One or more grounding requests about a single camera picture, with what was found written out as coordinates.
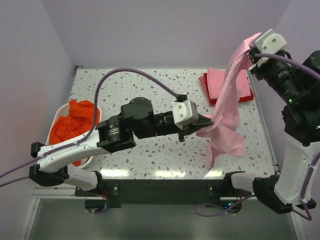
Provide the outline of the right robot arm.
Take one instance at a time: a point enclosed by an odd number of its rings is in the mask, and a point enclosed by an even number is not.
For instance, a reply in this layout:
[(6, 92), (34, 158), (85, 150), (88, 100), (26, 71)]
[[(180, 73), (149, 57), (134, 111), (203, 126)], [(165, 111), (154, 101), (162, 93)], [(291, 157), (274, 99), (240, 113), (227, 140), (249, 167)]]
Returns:
[(320, 163), (320, 53), (303, 63), (285, 50), (275, 54), (250, 50), (250, 72), (264, 80), (285, 102), (285, 158), (280, 174), (259, 177), (244, 171), (229, 172), (223, 192), (230, 197), (240, 190), (253, 195), (277, 214), (294, 212), (311, 220), (316, 207), (311, 188)]

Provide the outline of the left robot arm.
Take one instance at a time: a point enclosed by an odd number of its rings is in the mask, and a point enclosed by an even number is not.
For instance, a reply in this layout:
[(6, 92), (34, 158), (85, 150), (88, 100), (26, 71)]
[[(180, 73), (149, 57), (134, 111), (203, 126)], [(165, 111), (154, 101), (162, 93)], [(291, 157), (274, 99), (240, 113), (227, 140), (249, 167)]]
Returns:
[(179, 95), (172, 109), (162, 113), (154, 113), (150, 100), (136, 97), (121, 106), (118, 115), (95, 124), (82, 135), (53, 145), (33, 143), (31, 155), (36, 164), (29, 168), (29, 179), (42, 187), (68, 184), (99, 196), (105, 188), (102, 175), (75, 167), (73, 162), (134, 148), (135, 138), (177, 134), (183, 142), (185, 136), (212, 125), (186, 95)]

